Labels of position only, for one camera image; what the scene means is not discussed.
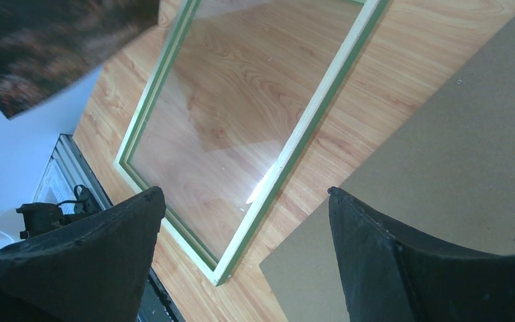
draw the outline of cardboard sheet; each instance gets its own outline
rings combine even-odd
[[[515,18],[341,187],[454,244],[515,254]],[[289,321],[348,321],[325,201],[260,265]]]

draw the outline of wood grain laminate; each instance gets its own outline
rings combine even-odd
[[[104,65],[74,135],[114,203],[132,195],[112,164],[177,7]],[[232,278],[215,288],[159,234],[153,267],[187,321],[284,321],[258,264],[514,15],[513,0],[391,1]]]

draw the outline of black padded object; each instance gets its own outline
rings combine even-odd
[[[0,250],[0,321],[135,321],[165,214],[160,188]]]
[[[515,256],[451,244],[329,193],[351,321],[515,321]]]

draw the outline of wooden floor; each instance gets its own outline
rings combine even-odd
[[[132,195],[112,163],[177,7],[104,65],[74,135],[114,203]],[[515,0],[390,0],[232,278],[215,288],[159,234],[153,267],[186,320],[284,321],[258,264],[514,15]]]
[[[361,9],[230,5],[200,4],[130,162],[216,259]]]

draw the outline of glass pane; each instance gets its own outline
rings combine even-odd
[[[130,165],[220,259],[361,5],[203,0]]]

